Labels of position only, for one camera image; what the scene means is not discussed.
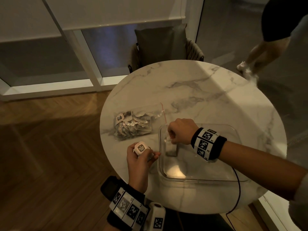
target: black cable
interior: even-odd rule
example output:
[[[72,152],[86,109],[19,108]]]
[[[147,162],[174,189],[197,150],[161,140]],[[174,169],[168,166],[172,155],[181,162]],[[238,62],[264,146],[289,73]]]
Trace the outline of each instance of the black cable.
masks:
[[[233,169],[233,171],[234,171],[234,173],[236,175],[236,178],[237,178],[239,193],[238,193],[238,198],[237,198],[237,201],[236,201],[236,204],[235,204],[234,208],[231,211],[229,211],[228,213],[226,213],[226,217],[228,218],[228,221],[230,222],[230,224],[231,224],[232,228],[234,229],[234,231],[236,231],[235,228],[233,227],[229,217],[228,217],[228,214],[230,214],[231,212],[233,212],[236,209],[236,206],[238,205],[238,202],[240,201],[240,197],[241,197],[241,183],[240,183],[240,179],[238,178],[238,175],[237,175],[235,169],[233,167],[232,167],[232,169]]]

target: right hand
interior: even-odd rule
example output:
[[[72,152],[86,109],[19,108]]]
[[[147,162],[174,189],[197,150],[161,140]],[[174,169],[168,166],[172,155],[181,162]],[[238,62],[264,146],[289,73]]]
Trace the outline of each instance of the right hand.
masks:
[[[168,133],[171,138],[171,143],[190,144],[191,139],[199,127],[192,119],[177,118],[174,122],[170,122]]]

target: herringbone wood floor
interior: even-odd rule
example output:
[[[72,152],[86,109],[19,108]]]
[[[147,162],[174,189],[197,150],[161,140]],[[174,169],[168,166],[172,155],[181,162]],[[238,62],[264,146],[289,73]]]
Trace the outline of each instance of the herringbone wood floor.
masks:
[[[103,230],[99,188],[116,175],[99,136],[108,95],[0,103],[0,230]],[[230,219],[237,231],[262,230],[248,207]]]

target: round marble table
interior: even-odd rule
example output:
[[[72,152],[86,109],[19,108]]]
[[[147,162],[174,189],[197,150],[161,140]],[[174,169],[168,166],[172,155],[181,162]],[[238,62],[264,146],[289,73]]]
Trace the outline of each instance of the round marble table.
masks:
[[[167,123],[191,118],[196,123],[228,124],[237,130],[243,145],[287,155],[283,123],[265,95],[236,73],[206,62],[176,60],[154,63],[134,71],[112,90],[103,106],[100,136],[106,155],[128,182],[126,149],[145,141],[158,151],[158,135],[117,141],[114,115],[131,108],[162,102]],[[238,207],[261,197],[266,190],[249,180],[241,183]],[[215,214],[231,210],[238,198],[237,182],[228,184],[191,183],[189,187],[161,183],[157,164],[149,174],[146,197],[163,206],[186,213]]]

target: glass tray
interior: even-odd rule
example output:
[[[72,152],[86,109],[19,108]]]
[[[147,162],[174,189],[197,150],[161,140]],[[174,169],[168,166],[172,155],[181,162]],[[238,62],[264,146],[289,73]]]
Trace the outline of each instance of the glass tray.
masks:
[[[238,133],[229,125],[222,124],[197,124],[205,129],[212,129],[226,137],[234,143],[241,143]],[[218,183],[237,182],[236,175],[229,165],[217,160],[209,163],[195,154],[191,145],[177,145],[177,156],[167,156],[165,154],[165,138],[167,125],[162,125],[159,129],[159,148],[161,156],[158,160],[158,172],[160,179],[173,182],[198,182],[198,183]],[[237,171],[240,182],[249,179]]]

